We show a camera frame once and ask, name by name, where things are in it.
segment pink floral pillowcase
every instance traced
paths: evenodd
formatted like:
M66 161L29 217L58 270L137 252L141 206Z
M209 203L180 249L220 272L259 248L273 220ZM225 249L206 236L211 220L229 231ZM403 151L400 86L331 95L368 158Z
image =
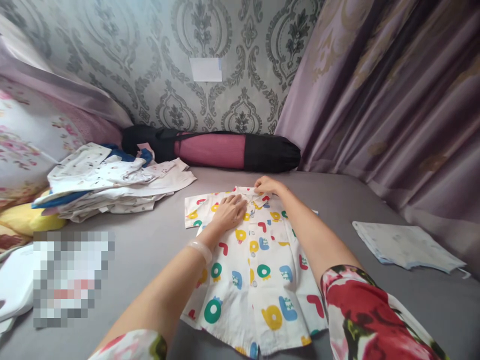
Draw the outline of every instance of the pink floral pillowcase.
M83 144L121 140L105 119L0 76L0 211L31 202L52 168Z

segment white baby clothes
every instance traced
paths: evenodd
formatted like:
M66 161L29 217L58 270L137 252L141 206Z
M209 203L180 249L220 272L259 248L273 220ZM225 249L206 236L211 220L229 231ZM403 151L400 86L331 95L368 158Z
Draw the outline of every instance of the white baby clothes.
M91 191L59 206L58 217L81 223L99 213L129 214L153 210L155 202L173 195L197 179L191 171L185 171L187 169L188 165L179 158L148 166L144 173L155 174L148 183Z
M358 236L382 264L410 270L424 266L449 274L466 265L418 226L352 222Z
M198 280L182 320L256 359L305 346L328 324L320 291L278 198L253 187L185 199L185 226L198 233L221 200L248 201L243 222L227 231Z
M57 207L58 217L75 223L99 213L138 213L152 210L156 201L185 188L197 178L185 171L179 158L143 168L145 160L109 157L107 147L89 143L65 158L49 174L52 194L35 200L41 205L77 192L83 196Z

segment shirt sleeve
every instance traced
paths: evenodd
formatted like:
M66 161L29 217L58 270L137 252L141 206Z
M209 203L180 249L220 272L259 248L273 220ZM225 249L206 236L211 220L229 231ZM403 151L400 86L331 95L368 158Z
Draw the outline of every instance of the shirt sleeve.
M165 360L167 343L154 330L134 330L121 335L94 353L88 360Z
M211 194L191 196L185 198L185 228L200 227L207 219L213 204Z
M414 316L363 270L337 265L320 282L335 359L448 359Z

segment gray bed sheet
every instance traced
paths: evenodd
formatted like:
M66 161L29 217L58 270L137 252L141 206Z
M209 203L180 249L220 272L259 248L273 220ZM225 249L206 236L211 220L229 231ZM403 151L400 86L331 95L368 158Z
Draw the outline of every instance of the gray bed sheet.
M88 317L67 328L33 328L32 312L17 320L0 339L0 359L87 359L115 320L170 259L196 235L184 227L184 198L229 191L235 185L253 186L257 173L193 167L198 178L175 195L158 202L150 212L101 214L67 231L115 232L115 258L101 283L101 298ZM433 336L451 359L480 359L480 284L462 279L455 270L407 271L381 265L352 227L352 221L407 225L359 180L332 174L291 172L274 175L284 182L347 244L366 271L385 291L397 297ZM204 331L180 322L168 351L169 359L245 359ZM279 352L271 360L332 359L327 331L312 345Z

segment white sticker on wall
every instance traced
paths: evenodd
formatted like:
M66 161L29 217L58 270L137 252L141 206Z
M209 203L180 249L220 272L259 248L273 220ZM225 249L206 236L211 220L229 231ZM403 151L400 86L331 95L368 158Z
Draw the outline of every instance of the white sticker on wall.
M219 57L191 57L191 73L194 82L221 82L222 66Z

